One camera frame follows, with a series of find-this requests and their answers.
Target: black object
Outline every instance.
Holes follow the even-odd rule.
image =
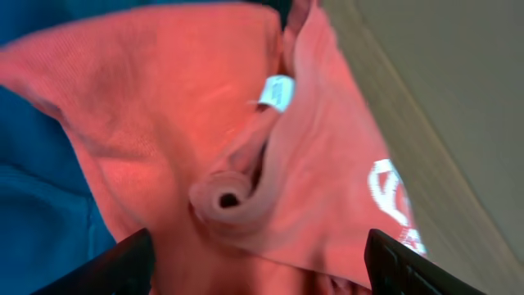
[[[372,294],[482,294],[379,229],[369,231],[364,260]]]
[[[375,295],[482,294],[378,229],[369,231],[364,260]],[[34,294],[147,295],[154,264],[151,235],[141,229]]]
[[[151,235],[141,229],[115,247],[33,293],[147,295],[155,253]]]

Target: orange fabric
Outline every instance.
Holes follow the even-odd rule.
[[[369,287],[368,230],[413,228],[402,188],[405,226],[373,201],[386,147],[309,6],[294,4],[283,37],[268,8],[210,4],[103,16],[2,49],[0,84],[60,121],[115,238],[151,231],[159,293],[367,292],[349,281]],[[293,103],[257,110],[282,65]],[[224,181],[239,206],[216,206]]]

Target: clothing tag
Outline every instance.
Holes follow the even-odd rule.
[[[284,112],[293,99],[295,80],[285,75],[275,75],[265,80],[259,103],[266,104]]]

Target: blue fabric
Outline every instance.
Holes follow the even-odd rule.
[[[213,1],[0,1],[0,45],[144,4]],[[0,88],[0,293],[31,293],[114,245],[60,125]]]

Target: blue towel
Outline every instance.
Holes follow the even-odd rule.
[[[140,5],[213,1],[1,1],[0,45]],[[0,293],[36,291],[114,245],[60,125],[0,88]]]

